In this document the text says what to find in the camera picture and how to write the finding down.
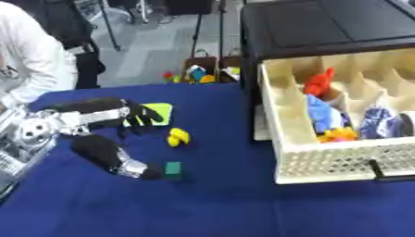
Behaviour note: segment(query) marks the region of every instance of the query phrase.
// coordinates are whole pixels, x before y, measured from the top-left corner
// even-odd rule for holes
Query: blue tablecloth
[[[175,106],[173,125],[193,135],[177,149],[168,128],[130,136],[144,162],[181,161],[183,182],[105,173],[62,140],[0,207],[0,236],[138,237],[410,236],[415,183],[338,182],[278,186],[270,143],[247,139],[245,98],[236,84],[149,85],[49,94],[34,107],[97,96]],[[115,131],[100,133],[116,140]]]

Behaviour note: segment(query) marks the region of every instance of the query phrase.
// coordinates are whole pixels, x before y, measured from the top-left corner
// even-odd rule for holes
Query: red toy
[[[334,68],[327,68],[325,73],[312,77],[304,85],[304,94],[312,94],[316,97],[324,95],[330,89],[333,76]]]
[[[171,81],[172,79],[173,79],[173,77],[174,77],[174,73],[172,72],[172,71],[165,71],[164,73],[163,73],[163,78],[164,78],[164,80],[166,80],[166,81]]]

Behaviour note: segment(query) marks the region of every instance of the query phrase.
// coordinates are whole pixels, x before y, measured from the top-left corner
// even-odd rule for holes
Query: white storage drawer
[[[308,117],[304,81],[334,67],[333,88],[356,128],[380,94],[397,110],[415,111],[415,49],[266,60],[259,66],[273,141],[277,183],[371,180],[369,160],[385,175],[415,174],[415,137],[319,143]]]

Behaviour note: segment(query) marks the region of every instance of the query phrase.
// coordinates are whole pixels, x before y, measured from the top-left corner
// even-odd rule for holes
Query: robotic arm
[[[144,125],[163,118],[154,110],[115,97],[50,106],[31,112],[25,106],[8,109],[0,116],[0,191],[3,183],[19,181],[55,147],[63,134],[73,139],[72,151],[113,174],[155,180],[160,173],[132,159],[117,143],[92,134],[100,128],[117,128],[125,137],[124,120],[135,134]]]

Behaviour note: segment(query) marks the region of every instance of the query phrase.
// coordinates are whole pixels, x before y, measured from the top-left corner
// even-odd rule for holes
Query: white sleeve
[[[5,42],[27,68],[29,78],[20,87],[1,99],[6,107],[27,104],[50,92],[57,84],[57,70],[63,51],[62,45],[49,36],[39,23],[22,9],[11,6],[0,12],[0,27],[6,33]]]

